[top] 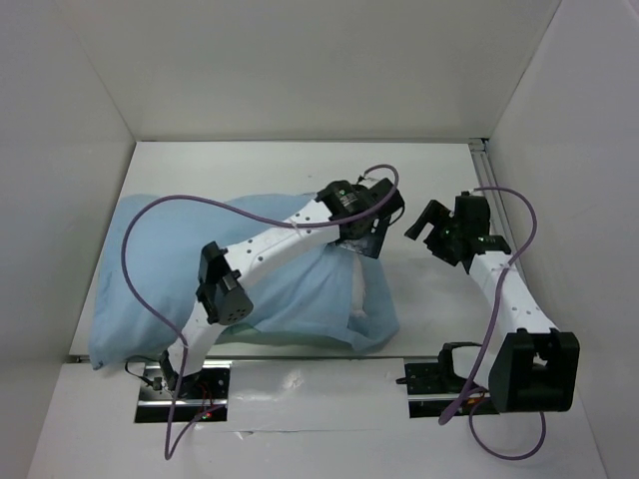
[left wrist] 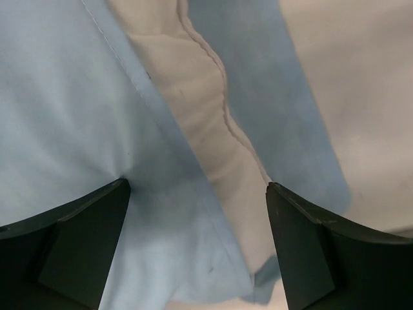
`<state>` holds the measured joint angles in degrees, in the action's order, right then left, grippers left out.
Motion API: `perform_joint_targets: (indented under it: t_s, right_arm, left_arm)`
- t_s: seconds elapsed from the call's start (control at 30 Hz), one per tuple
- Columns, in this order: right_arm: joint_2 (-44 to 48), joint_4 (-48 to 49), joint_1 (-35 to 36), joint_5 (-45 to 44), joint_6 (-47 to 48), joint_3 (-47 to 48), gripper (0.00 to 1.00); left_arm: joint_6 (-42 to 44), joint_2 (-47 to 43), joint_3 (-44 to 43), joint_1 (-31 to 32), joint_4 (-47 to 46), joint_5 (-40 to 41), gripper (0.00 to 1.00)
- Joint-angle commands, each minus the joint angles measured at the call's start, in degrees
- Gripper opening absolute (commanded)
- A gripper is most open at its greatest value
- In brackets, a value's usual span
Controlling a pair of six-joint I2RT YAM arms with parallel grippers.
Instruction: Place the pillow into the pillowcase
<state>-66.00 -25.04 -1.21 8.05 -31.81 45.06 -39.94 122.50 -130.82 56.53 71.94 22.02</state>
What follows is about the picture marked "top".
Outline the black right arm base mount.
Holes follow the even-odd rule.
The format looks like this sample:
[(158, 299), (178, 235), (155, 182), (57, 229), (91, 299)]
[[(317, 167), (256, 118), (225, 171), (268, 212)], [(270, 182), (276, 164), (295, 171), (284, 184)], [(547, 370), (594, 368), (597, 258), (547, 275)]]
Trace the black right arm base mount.
[(410, 418), (436, 418), (461, 392), (480, 344), (447, 342), (436, 356), (407, 359), (395, 383), (407, 393)]

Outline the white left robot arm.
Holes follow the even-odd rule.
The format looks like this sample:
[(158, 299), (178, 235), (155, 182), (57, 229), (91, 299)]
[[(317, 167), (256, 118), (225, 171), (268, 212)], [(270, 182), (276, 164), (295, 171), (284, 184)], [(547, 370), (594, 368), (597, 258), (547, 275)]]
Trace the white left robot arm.
[(403, 208), (396, 182), (389, 179), (334, 181), (285, 219), (281, 228), (271, 227), (226, 247), (214, 241), (205, 245), (191, 315), (159, 360), (163, 388), (176, 398), (193, 393), (221, 328), (253, 312), (250, 287), (318, 246), (377, 258), (392, 215)]

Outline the white pillow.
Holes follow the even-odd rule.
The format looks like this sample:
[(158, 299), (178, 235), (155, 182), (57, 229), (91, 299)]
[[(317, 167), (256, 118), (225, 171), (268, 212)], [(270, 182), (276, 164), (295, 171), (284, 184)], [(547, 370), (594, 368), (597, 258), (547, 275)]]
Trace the white pillow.
[(351, 277), (351, 296), (350, 296), (350, 315), (353, 317), (364, 318), (364, 300), (366, 294), (365, 279), (363, 275), (363, 267), (358, 255), (352, 260), (352, 277)]

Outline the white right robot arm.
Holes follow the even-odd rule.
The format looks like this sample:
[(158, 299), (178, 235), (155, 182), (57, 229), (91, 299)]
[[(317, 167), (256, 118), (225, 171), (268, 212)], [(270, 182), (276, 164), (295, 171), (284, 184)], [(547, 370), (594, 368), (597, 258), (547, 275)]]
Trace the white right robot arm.
[(435, 368), (440, 387), (464, 400), (484, 387), (495, 409), (508, 412), (564, 412), (575, 389), (580, 344), (537, 305), (515, 263), (519, 251), (490, 231), (490, 206), (479, 192), (463, 192), (453, 209), (430, 201), (406, 231), (437, 258), (462, 265), (492, 306), (483, 342), (474, 360), (449, 357)]

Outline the light blue green pillowcase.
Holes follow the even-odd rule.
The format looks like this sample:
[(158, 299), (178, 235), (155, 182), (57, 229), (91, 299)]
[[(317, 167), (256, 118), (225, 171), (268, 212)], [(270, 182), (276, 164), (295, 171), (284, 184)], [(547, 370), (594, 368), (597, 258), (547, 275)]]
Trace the light blue green pillowcase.
[[(173, 344), (169, 328), (185, 326), (196, 301), (202, 248), (247, 240), (265, 226), (231, 212), (189, 201), (162, 203), (132, 195), (116, 206), (104, 244), (89, 357), (100, 369), (134, 355), (153, 356)], [(350, 315), (352, 260), (363, 267), (366, 317)], [(249, 289), (254, 310), (227, 328), (221, 342), (249, 329), (264, 342), (331, 343), (364, 353), (398, 332), (390, 290), (377, 259), (341, 247), (314, 248)]]

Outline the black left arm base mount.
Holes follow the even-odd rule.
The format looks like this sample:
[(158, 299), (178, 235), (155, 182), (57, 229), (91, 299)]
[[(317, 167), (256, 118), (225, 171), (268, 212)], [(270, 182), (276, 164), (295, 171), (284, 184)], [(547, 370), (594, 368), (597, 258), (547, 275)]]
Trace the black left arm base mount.
[[(174, 393), (160, 364), (148, 356), (133, 356), (125, 361), (124, 371), (140, 385), (134, 422), (166, 424)], [(174, 421), (188, 423), (198, 416), (201, 422), (226, 422), (230, 383), (231, 363), (207, 360), (198, 375), (183, 380)]]

